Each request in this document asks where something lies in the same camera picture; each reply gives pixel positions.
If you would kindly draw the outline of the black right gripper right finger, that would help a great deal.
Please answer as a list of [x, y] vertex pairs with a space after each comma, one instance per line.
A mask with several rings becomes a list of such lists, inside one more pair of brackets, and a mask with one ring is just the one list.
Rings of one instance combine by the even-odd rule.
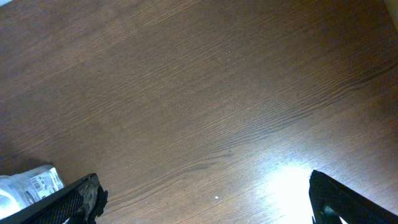
[[323, 172], [313, 170], [309, 183], [313, 224], [397, 223], [397, 215]]

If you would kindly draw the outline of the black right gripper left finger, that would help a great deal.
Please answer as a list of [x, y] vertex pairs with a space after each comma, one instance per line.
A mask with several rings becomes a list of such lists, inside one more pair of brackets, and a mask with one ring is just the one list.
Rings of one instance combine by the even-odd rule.
[[95, 173], [1, 220], [2, 224], [95, 224], [108, 202]]

